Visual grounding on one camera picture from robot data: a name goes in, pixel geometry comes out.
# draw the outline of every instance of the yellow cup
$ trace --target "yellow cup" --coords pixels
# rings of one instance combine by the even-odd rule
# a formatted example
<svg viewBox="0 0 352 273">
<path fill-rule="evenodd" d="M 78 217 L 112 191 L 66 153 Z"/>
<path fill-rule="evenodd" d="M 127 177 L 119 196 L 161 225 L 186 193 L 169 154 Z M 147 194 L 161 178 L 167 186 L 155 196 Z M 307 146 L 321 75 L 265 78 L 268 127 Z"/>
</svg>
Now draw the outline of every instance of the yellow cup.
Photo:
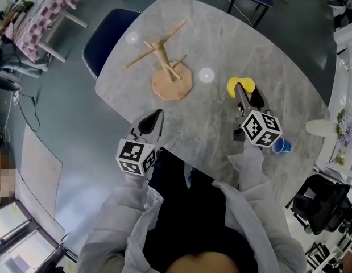
<svg viewBox="0 0 352 273">
<path fill-rule="evenodd" d="M 235 98 L 235 86 L 237 83 L 242 84 L 246 93 L 252 93 L 255 89 L 255 83 L 251 78 L 233 77 L 227 82 L 227 91 L 233 98 Z"/>
</svg>

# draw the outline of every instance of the desk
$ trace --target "desk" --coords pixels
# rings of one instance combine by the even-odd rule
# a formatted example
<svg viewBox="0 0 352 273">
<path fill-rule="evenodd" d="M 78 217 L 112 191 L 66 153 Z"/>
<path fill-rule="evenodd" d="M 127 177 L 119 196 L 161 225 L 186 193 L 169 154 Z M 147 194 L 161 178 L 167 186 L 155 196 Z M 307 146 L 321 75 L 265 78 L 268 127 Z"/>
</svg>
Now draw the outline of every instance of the desk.
<svg viewBox="0 0 352 273">
<path fill-rule="evenodd" d="M 328 255 L 328 257 L 312 272 L 312 273 L 322 273 L 322 269 L 335 257 L 336 253 Z"/>
<path fill-rule="evenodd" d="M 179 101 L 163 101 L 151 88 L 151 75 L 159 68 L 154 55 L 129 69 L 124 65 L 148 50 L 151 36 L 164 37 L 181 20 L 185 26 L 165 45 L 172 61 L 187 54 L 193 88 Z M 126 36 L 139 40 L 129 44 Z M 215 78 L 201 82 L 198 73 L 211 68 Z M 165 113 L 161 144 L 188 164 L 233 186 L 236 172 L 227 156 L 242 152 L 233 142 L 232 124 L 238 108 L 227 92 L 231 77 L 251 77 L 279 118 L 284 136 L 292 143 L 285 155 L 264 149 L 264 173 L 271 179 L 276 198 L 286 205 L 312 174 L 323 138 L 305 131 L 312 119 L 328 119 L 329 112 L 314 86 L 277 46 L 237 18 L 195 0 L 157 0 L 120 38 L 96 82 L 97 94 L 132 122 L 145 111 Z M 112 143 L 115 152 L 118 143 Z"/>
</svg>

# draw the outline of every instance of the wooden mug tree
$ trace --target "wooden mug tree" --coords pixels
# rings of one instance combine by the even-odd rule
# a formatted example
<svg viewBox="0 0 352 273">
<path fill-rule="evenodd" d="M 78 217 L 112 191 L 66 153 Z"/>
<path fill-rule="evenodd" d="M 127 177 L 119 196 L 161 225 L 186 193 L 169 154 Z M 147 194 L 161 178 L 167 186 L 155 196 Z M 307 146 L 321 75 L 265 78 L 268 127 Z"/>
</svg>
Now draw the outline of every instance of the wooden mug tree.
<svg viewBox="0 0 352 273">
<path fill-rule="evenodd" d="M 139 55 L 133 61 L 124 66 L 128 68 L 137 61 L 146 57 L 151 53 L 155 53 L 161 64 L 152 76 L 153 91 L 158 94 L 163 100 L 179 100 L 186 96 L 192 88 L 191 70 L 185 67 L 181 62 L 184 60 L 184 55 L 179 61 L 169 62 L 167 52 L 164 48 L 164 43 L 170 39 L 186 21 L 183 20 L 178 24 L 165 38 L 158 36 L 151 37 L 145 44 L 150 48 L 149 51 Z"/>
</svg>

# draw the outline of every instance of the checkered tablecloth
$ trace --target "checkered tablecloth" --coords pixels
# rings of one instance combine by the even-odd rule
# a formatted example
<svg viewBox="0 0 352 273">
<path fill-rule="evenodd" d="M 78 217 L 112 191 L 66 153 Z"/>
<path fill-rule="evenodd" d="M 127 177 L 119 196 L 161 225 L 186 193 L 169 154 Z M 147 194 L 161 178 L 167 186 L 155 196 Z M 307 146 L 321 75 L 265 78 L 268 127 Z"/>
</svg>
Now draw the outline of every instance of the checkered tablecloth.
<svg viewBox="0 0 352 273">
<path fill-rule="evenodd" d="M 61 10 L 67 6 L 76 9 L 76 2 L 76 0 L 42 1 L 39 11 L 33 17 L 28 14 L 18 29 L 13 29 L 12 41 L 31 61 L 37 61 L 39 59 L 38 44 L 45 30 L 57 18 Z"/>
</svg>

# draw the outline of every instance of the white mat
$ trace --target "white mat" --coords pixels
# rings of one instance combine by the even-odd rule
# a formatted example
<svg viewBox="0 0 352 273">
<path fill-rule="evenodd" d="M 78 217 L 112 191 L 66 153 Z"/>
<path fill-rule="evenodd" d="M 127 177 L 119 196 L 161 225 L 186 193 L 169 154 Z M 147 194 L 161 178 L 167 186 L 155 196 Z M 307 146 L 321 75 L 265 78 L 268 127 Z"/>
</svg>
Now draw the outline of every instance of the white mat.
<svg viewBox="0 0 352 273">
<path fill-rule="evenodd" d="M 59 243 L 65 234 L 64 228 L 45 211 L 36 197 L 28 189 L 26 183 L 22 180 L 18 170 L 16 170 L 15 181 L 15 198 L 24 205 L 41 228 L 49 234 L 52 239 Z"/>
<path fill-rule="evenodd" d="M 48 214 L 54 218 L 62 162 L 26 125 L 22 151 L 22 178 Z"/>
</svg>

